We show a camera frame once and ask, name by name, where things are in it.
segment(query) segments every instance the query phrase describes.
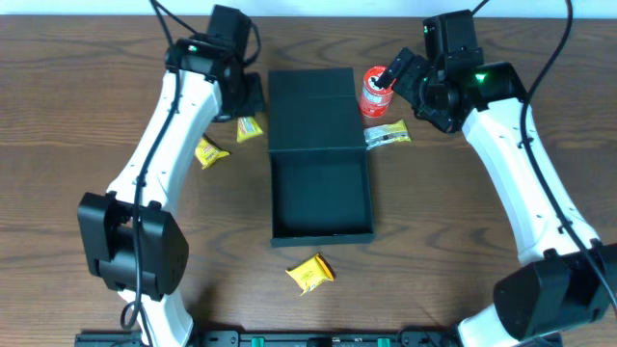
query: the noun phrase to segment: candy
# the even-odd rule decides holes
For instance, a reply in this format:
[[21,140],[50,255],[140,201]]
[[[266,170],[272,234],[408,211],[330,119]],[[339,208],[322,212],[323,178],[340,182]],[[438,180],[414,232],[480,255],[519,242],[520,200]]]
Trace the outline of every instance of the candy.
[[371,148],[391,144],[394,142],[411,142],[407,126],[403,120],[399,120],[392,124],[374,126],[364,130],[364,139],[366,140],[366,150]]
[[195,148],[195,157],[200,161],[202,169],[209,168],[215,161],[228,155],[229,152],[216,148],[207,142],[205,138],[201,138],[197,148]]
[[261,134],[263,134],[263,131],[253,117],[240,117],[238,119],[238,144]]
[[309,293],[326,280],[335,280],[335,276],[321,254],[317,254],[293,270],[288,270],[287,274],[304,290],[300,296]]

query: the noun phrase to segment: yellow snack packet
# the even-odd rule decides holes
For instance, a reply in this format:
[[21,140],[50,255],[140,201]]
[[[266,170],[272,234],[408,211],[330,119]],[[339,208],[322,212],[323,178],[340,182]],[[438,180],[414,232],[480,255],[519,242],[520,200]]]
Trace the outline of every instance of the yellow snack packet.
[[253,117],[238,118],[238,144],[261,134],[263,131]]
[[287,274],[304,290],[300,296],[309,293],[326,280],[335,280],[335,276],[321,254],[317,254],[293,270],[287,270]]
[[368,145],[366,150],[395,142],[412,141],[409,132],[407,132],[407,125],[403,120],[365,129],[364,139]]
[[211,145],[209,142],[205,140],[205,138],[200,138],[200,142],[195,148],[195,157],[201,163],[201,169],[207,169],[215,161],[219,160],[219,158],[223,158],[229,155],[229,152],[220,150],[216,148],[214,145]]

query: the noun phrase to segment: wood grain surface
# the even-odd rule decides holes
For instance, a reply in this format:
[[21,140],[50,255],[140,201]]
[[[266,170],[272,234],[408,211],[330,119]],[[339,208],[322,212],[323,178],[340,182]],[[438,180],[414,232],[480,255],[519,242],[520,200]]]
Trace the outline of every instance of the wood grain surface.
[[[196,28],[207,18],[187,17]],[[420,19],[255,18],[251,70],[371,66],[403,46],[423,52]],[[526,86],[564,20],[477,19],[487,62]],[[171,25],[176,38],[186,35]],[[533,110],[553,165],[606,243],[617,241],[617,21],[577,20]],[[103,193],[132,154],[160,92],[166,43],[152,16],[0,16],[0,345],[67,346],[81,330],[117,330],[123,302],[86,267],[76,208]],[[255,49],[252,42],[249,48]],[[259,115],[267,134],[267,115]],[[461,135],[411,117],[396,97],[367,125],[405,119],[414,141],[370,151],[377,238],[370,245],[272,249],[267,136],[241,145],[235,122],[208,135],[230,157],[191,166],[178,223],[190,244],[180,285],[202,328],[397,331],[447,327],[492,300],[519,268],[495,188]],[[302,298],[284,272],[321,252],[337,279]],[[612,346],[603,322],[568,346]]]

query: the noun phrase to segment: open box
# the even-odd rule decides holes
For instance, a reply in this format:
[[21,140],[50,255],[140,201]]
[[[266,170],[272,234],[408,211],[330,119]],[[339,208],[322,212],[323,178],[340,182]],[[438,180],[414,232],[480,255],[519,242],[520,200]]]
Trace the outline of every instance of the open box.
[[274,247],[374,238],[351,68],[269,73]]

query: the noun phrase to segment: red cylindrical container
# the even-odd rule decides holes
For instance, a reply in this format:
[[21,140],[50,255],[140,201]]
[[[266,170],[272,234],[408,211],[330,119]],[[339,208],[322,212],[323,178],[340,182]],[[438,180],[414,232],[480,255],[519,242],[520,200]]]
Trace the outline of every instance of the red cylindrical container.
[[375,82],[385,70],[386,67],[372,67],[364,75],[360,111],[367,117],[381,117],[388,110],[389,103],[394,96],[391,87],[377,88],[375,86]]

